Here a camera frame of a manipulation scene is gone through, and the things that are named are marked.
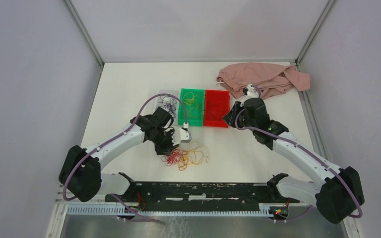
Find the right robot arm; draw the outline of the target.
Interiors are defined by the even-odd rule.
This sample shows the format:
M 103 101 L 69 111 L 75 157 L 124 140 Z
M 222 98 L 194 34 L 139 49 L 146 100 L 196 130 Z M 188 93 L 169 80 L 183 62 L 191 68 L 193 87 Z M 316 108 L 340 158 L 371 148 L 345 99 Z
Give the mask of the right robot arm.
M 342 168 L 307 148 L 286 126 L 270 119 L 261 98 L 237 101 L 223 119 L 233 128 L 251 131 L 258 143 L 285 157 L 309 177 L 310 182 L 288 174 L 274 176 L 266 190 L 270 201 L 296 199 L 317 208 L 333 224 L 346 217 L 363 216 L 365 199 L 358 171 L 351 166 Z

